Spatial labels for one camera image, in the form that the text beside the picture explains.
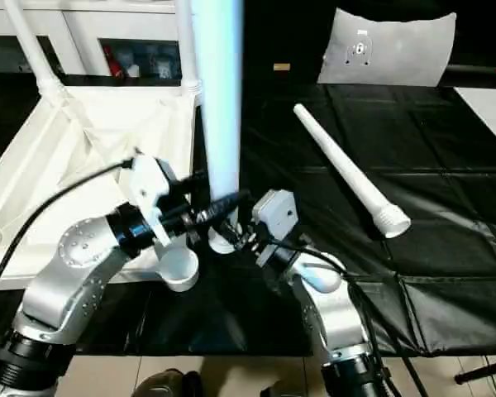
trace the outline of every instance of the white pipe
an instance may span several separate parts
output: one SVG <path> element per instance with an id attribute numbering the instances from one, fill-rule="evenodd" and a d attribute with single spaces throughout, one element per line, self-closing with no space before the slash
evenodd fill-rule
<path id="1" fill-rule="evenodd" d="M 193 0 L 211 198 L 239 189 L 242 1 Z"/>
<path id="2" fill-rule="evenodd" d="M 62 103 L 66 93 L 65 88 L 51 70 L 39 41 L 27 23 L 21 5 L 17 0 L 4 0 L 4 6 L 17 32 L 17 39 L 27 61 L 35 74 L 41 96 L 48 98 L 55 105 Z"/>
<path id="3" fill-rule="evenodd" d="M 174 6 L 179 36 L 180 62 L 182 64 L 182 87 L 198 94 L 201 84 L 197 73 L 191 0 L 176 0 Z"/>
<path id="4" fill-rule="evenodd" d="M 410 227 L 411 220 L 403 210 L 380 193 L 302 104 L 294 106 L 294 113 L 371 213 L 374 224 L 382 234 L 386 238 L 392 238 L 404 233 Z"/>

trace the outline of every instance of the black cable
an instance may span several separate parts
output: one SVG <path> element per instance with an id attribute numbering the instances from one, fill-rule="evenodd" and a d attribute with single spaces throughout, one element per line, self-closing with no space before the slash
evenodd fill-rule
<path id="1" fill-rule="evenodd" d="M 33 224 L 33 222 L 55 201 L 63 197 L 65 194 L 69 193 L 70 191 L 77 189 L 79 186 L 82 184 L 86 184 L 92 179 L 95 179 L 101 175 L 105 175 L 111 171 L 114 171 L 118 168 L 129 168 L 132 166 L 132 159 L 128 160 L 123 160 L 117 164 L 114 165 L 109 165 L 108 167 L 99 170 L 97 172 L 94 172 L 93 174 L 87 175 L 77 182 L 72 183 L 70 186 L 62 189 L 61 191 L 57 192 L 53 196 L 49 197 L 44 203 L 42 203 L 31 215 L 30 217 L 24 222 L 24 224 L 21 226 L 20 230 L 17 232 L 15 238 L 13 238 L 11 244 L 9 244 L 9 247 L 6 250 L 6 253 L 4 254 L 2 260 L 0 261 L 0 277 L 2 277 L 3 272 L 5 271 L 7 267 L 7 263 L 11 260 L 11 257 L 13 256 L 13 253 L 17 249 L 17 246 L 20 244 L 22 238 L 26 234 L 27 230 L 30 228 L 30 226 Z"/>
<path id="2" fill-rule="evenodd" d="M 395 351 L 397 352 L 397 354 L 403 359 L 404 365 L 408 369 L 408 372 L 409 372 L 410 376 L 412 377 L 413 382 L 415 383 L 415 386 L 417 387 L 417 390 L 419 391 L 419 394 L 421 395 L 421 397 L 428 397 L 428 393 L 427 393 L 426 388 L 424 387 L 424 384 L 422 383 L 421 379 L 419 378 L 419 375 L 418 375 L 417 371 L 415 370 L 415 367 L 413 366 L 412 362 L 403 353 L 403 349 L 400 346 L 398 339 L 393 334 L 393 329 L 391 329 L 389 322 L 384 318 L 382 313 L 373 305 L 373 302 L 371 302 L 371 300 L 369 299 L 367 294 L 364 292 L 364 290 L 356 283 L 356 281 L 349 275 L 349 273 L 345 269 L 342 269 L 340 267 L 340 265 L 338 265 L 338 263 L 336 263 L 333 259 L 331 259 L 329 256 L 322 254 L 319 251 L 311 250 L 311 249 L 306 248 L 304 246 L 295 246 L 292 244 L 288 244 L 287 242 L 283 242 L 281 240 L 277 240 L 274 238 L 269 239 L 268 243 L 273 244 L 275 246 L 280 246 L 280 247 L 288 249 L 290 251 L 296 251 L 296 252 L 302 252 L 305 254 L 309 254 L 309 255 L 314 256 L 318 259 L 321 259 L 322 261 L 330 263 L 334 267 L 336 273 L 338 273 L 342 277 L 342 279 L 346 280 L 349 283 L 350 287 L 354 289 L 354 291 L 357 294 L 357 297 L 360 299 L 360 302 L 363 304 L 362 305 L 362 307 L 364 309 L 363 315 L 365 318 L 366 328 L 368 328 L 367 329 L 368 334 L 370 335 L 371 347 L 373 349 L 373 354 L 374 354 L 375 360 L 382 363 L 382 356 L 380 355 L 380 352 L 379 352 L 378 343 L 376 341 L 376 336 L 374 335 L 374 329 L 373 329 L 373 325 L 372 325 L 372 322 L 370 319 L 370 313 L 371 312 L 379 320 L 380 324 L 384 328 L 384 331 L 386 332 L 389 339 L 393 343 L 393 346 L 395 347 Z M 390 389 L 393 386 L 393 388 L 396 390 L 393 382 L 388 381 L 388 382 L 386 382 L 386 384 L 388 385 L 388 387 Z M 398 392 L 398 390 L 397 391 L 392 390 L 392 392 L 394 394 L 397 393 L 396 396 L 400 396 L 400 393 Z"/>
<path id="3" fill-rule="evenodd" d="M 490 366 L 489 358 L 487 356 L 484 356 L 484 358 L 485 358 L 485 362 L 487 363 L 487 366 Z M 494 390 L 496 391 L 496 379 L 494 378 L 493 374 L 490 375 L 490 379 L 493 382 Z"/>

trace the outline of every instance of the white fabric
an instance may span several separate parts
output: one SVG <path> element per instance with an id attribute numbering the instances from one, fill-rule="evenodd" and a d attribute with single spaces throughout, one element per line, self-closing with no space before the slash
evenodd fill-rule
<path id="1" fill-rule="evenodd" d="M 436 86 L 454 33 L 455 13 L 431 21 L 374 22 L 337 9 L 318 82 Z M 359 43 L 367 48 L 355 56 Z"/>

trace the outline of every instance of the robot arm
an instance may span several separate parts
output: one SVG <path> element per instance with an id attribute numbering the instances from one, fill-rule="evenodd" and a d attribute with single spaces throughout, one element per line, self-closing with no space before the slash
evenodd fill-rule
<path id="1" fill-rule="evenodd" d="M 50 263 L 30 283 L 0 346 L 0 397 L 52 396 L 75 353 L 109 280 L 155 243 L 228 214 L 244 193 L 226 196 L 198 211 L 185 198 L 203 179 L 177 181 L 154 159 L 137 155 L 138 206 L 124 203 L 100 218 L 84 219 L 61 237 Z"/>
<path id="2" fill-rule="evenodd" d="M 349 283 L 333 266 L 343 270 L 345 267 L 334 256 L 311 246 L 305 252 L 290 246 L 286 238 L 297 222 L 293 194 L 270 190 L 253 207 L 252 220 L 244 234 L 236 233 L 227 220 L 221 230 L 236 249 L 253 251 L 259 266 L 273 267 L 293 289 L 302 306 L 314 354 L 321 361 L 327 393 L 387 397 L 384 369 L 374 363 L 367 332 L 350 297 Z"/>

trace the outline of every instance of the floor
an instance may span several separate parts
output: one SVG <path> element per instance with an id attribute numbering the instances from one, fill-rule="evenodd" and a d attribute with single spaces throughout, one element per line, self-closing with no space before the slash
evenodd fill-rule
<path id="1" fill-rule="evenodd" d="M 496 356 L 489 357 L 496 362 Z M 395 385 L 403 397 L 418 396 L 402 361 L 387 358 Z M 494 397 L 491 379 L 457 385 L 453 376 L 484 364 L 484 358 L 437 357 L 413 359 L 430 397 Z M 60 382 L 57 397 L 130 397 L 136 385 L 155 373 L 178 368 L 196 370 L 203 376 L 207 397 L 258 397 L 280 380 L 283 392 L 326 396 L 317 363 L 312 358 L 290 357 L 108 357 L 77 356 Z"/>

